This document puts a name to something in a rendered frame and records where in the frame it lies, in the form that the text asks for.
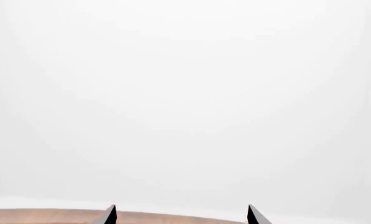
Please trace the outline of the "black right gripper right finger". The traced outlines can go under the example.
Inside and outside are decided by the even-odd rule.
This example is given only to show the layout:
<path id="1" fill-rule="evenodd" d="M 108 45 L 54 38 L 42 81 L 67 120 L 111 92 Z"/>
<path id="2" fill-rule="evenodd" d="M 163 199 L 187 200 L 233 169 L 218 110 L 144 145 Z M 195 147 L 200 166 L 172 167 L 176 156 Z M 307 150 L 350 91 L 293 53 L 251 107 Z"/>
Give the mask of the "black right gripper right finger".
<path id="1" fill-rule="evenodd" d="M 253 205 L 249 204 L 247 212 L 247 224 L 272 224 Z"/>

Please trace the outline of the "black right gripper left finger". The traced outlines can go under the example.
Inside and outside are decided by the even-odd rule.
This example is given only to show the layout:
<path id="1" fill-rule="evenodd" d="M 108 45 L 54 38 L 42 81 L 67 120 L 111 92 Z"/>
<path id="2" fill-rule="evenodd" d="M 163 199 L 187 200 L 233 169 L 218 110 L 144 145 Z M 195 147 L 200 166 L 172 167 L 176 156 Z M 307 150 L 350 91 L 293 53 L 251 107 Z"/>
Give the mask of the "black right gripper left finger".
<path id="1" fill-rule="evenodd" d="M 97 220 L 95 220 L 95 224 L 116 224 L 116 222 L 117 222 L 116 205 L 111 205 L 103 212 L 103 214 Z"/>

